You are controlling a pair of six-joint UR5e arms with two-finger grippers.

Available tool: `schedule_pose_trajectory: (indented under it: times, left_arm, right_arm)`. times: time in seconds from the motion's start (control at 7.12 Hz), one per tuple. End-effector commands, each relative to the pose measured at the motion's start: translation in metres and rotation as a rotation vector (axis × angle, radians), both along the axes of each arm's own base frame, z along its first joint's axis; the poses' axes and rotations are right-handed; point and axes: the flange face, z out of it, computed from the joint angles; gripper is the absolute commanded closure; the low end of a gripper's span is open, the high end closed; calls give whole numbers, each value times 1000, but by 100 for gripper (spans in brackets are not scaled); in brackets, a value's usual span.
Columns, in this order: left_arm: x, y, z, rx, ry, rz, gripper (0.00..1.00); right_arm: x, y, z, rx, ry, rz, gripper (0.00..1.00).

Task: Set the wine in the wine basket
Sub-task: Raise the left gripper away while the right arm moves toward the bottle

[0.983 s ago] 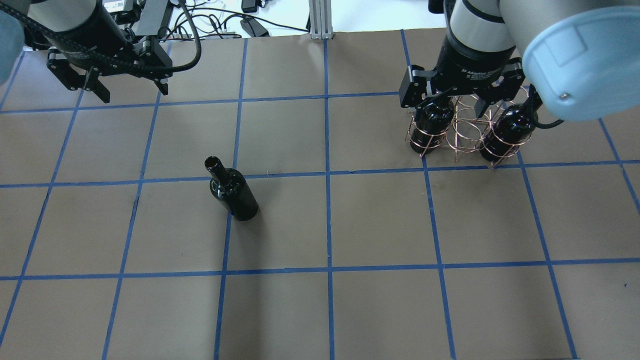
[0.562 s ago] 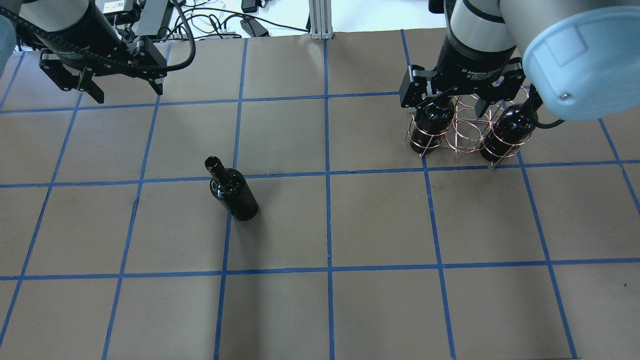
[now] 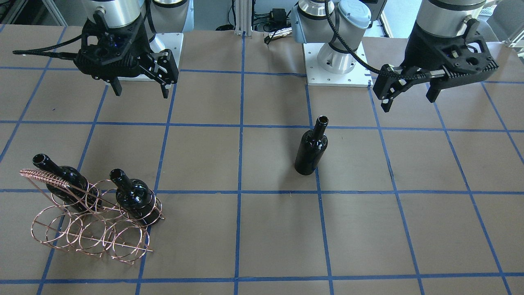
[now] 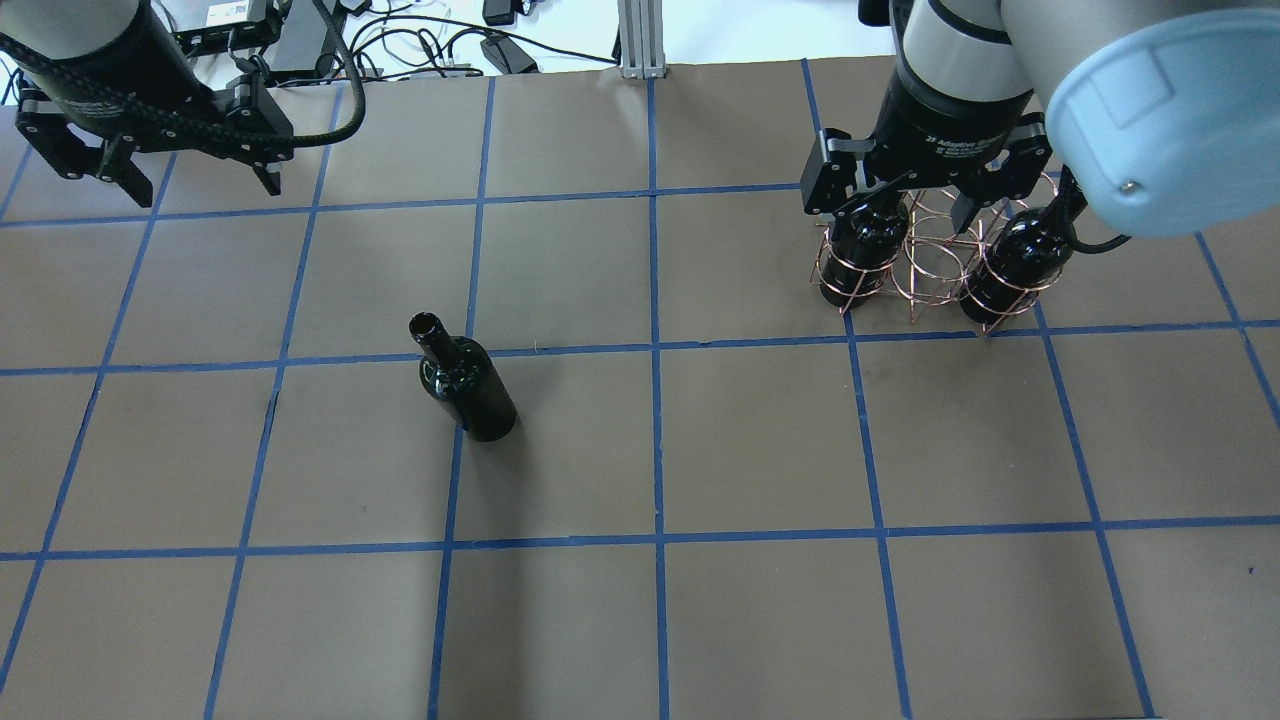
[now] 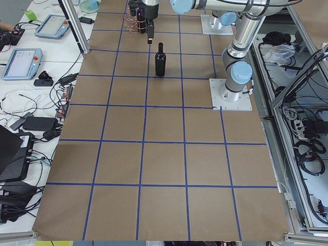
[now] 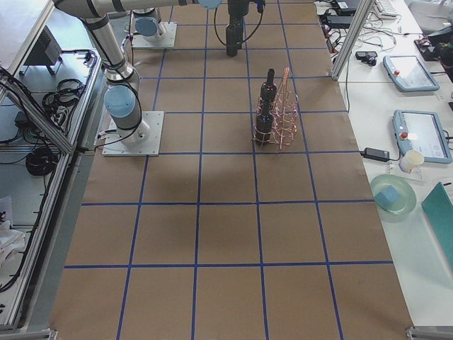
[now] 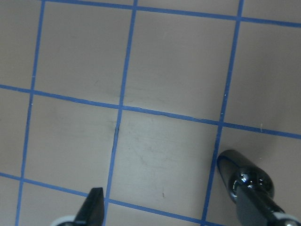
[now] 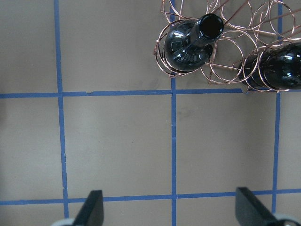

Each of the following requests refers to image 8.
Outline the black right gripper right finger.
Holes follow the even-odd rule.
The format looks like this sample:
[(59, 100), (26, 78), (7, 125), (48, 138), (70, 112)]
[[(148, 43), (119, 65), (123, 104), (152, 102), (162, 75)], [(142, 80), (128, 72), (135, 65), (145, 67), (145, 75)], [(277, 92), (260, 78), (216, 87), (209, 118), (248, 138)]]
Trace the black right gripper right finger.
[(277, 219), (247, 188), (237, 187), (235, 216), (240, 226), (276, 226)]

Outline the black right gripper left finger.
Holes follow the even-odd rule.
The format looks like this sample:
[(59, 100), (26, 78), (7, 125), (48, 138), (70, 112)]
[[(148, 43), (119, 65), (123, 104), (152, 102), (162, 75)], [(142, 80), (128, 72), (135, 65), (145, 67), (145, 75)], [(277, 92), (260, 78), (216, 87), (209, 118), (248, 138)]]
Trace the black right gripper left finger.
[(104, 222), (104, 207), (102, 190), (89, 193), (82, 208), (77, 214), (73, 226), (102, 226)]

